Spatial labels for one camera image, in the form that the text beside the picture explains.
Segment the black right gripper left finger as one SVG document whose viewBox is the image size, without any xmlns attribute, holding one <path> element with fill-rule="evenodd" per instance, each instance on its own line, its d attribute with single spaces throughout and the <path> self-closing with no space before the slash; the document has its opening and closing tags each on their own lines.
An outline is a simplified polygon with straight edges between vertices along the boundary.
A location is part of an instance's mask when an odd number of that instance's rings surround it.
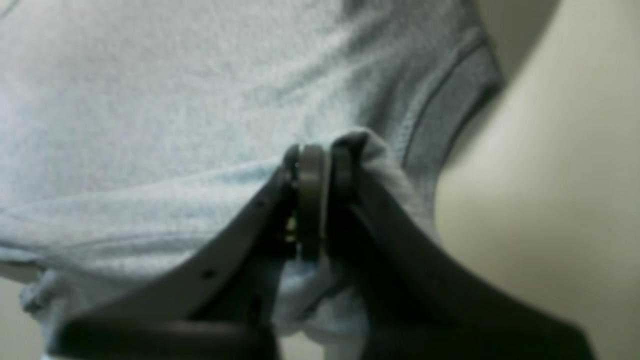
<svg viewBox="0 0 640 360">
<path fill-rule="evenodd" d="M 281 166 L 215 239 L 148 285 L 61 326 L 73 360 L 279 360 L 271 324 L 281 274 L 313 259 L 313 146 Z"/>
</svg>

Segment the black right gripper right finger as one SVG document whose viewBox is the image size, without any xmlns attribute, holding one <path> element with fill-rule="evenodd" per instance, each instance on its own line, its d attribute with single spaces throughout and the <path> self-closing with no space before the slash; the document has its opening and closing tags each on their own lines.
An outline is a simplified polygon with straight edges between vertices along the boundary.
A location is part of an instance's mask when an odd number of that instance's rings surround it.
<svg viewBox="0 0 640 360">
<path fill-rule="evenodd" d="M 505 294 L 446 254 L 373 170 L 374 141 L 312 148 L 312 258 L 361 296 L 364 360 L 594 360 L 585 333 Z"/>
</svg>

